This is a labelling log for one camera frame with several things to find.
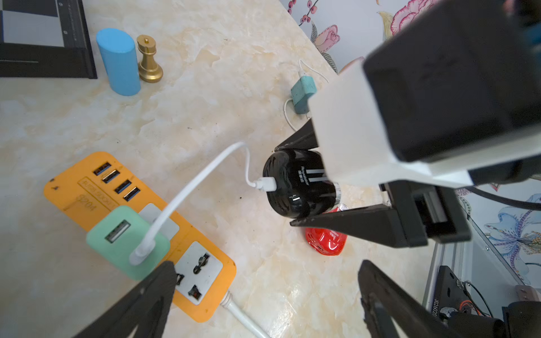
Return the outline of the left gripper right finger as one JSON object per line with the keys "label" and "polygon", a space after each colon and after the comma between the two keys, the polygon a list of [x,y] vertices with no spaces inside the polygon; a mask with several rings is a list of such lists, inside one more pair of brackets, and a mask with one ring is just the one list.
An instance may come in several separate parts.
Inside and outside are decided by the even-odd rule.
{"label": "left gripper right finger", "polygon": [[364,322],[372,337],[458,337],[370,260],[358,272]]}

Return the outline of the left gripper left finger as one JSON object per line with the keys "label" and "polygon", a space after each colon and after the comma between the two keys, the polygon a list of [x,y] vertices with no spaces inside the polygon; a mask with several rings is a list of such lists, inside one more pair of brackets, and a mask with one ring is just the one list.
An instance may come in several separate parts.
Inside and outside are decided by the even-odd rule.
{"label": "left gripper left finger", "polygon": [[162,337],[176,291],[174,264],[165,261],[77,337]]}

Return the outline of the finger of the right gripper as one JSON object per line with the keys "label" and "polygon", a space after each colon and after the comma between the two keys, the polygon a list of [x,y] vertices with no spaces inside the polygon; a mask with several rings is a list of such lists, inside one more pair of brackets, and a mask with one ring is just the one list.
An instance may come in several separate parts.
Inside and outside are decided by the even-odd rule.
{"label": "finger of the right gripper", "polygon": [[311,150],[318,147],[318,142],[312,120],[308,120],[292,136],[280,143],[275,149],[279,152],[286,149]]}

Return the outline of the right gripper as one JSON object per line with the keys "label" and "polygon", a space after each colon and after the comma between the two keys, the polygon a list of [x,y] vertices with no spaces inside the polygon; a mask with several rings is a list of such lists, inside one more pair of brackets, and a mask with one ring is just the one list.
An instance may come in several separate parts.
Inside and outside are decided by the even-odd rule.
{"label": "right gripper", "polygon": [[453,189],[400,180],[381,184],[380,190],[389,197],[390,207],[380,204],[307,216],[290,225],[332,230],[392,248],[425,246],[429,239],[440,244],[471,240]]}

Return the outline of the teal USB charger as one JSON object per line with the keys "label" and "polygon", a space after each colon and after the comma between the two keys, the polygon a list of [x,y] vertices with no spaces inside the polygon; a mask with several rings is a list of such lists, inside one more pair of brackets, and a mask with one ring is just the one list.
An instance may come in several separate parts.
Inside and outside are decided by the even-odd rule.
{"label": "teal USB charger", "polygon": [[308,100],[317,93],[316,83],[313,77],[303,75],[291,88],[291,98],[294,111],[297,115],[304,115],[309,112]]}

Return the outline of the black electric shaver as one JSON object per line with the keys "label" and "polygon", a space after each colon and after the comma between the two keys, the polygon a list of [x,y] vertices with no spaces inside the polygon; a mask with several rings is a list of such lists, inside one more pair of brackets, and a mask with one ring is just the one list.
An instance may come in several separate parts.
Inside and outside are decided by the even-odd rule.
{"label": "black electric shaver", "polygon": [[321,155],[301,149],[273,153],[263,167],[263,176],[276,180],[277,189],[267,197],[273,210],[297,219],[324,214],[340,204],[341,189],[332,182]]}

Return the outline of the red electric shaver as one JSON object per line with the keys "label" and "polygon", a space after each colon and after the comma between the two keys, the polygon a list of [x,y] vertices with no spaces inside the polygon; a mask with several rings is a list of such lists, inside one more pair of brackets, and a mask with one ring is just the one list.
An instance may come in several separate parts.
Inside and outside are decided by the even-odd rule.
{"label": "red electric shaver", "polygon": [[324,256],[339,256],[345,248],[348,236],[334,230],[305,228],[309,246]]}

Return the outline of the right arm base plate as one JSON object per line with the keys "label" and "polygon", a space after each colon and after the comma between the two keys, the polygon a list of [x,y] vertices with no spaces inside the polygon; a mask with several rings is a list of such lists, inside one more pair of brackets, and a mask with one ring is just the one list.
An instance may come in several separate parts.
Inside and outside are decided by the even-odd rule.
{"label": "right arm base plate", "polygon": [[443,319],[446,308],[460,313],[503,319],[502,312],[490,306],[480,290],[469,281],[460,280],[449,266],[440,266],[428,296],[428,310]]}

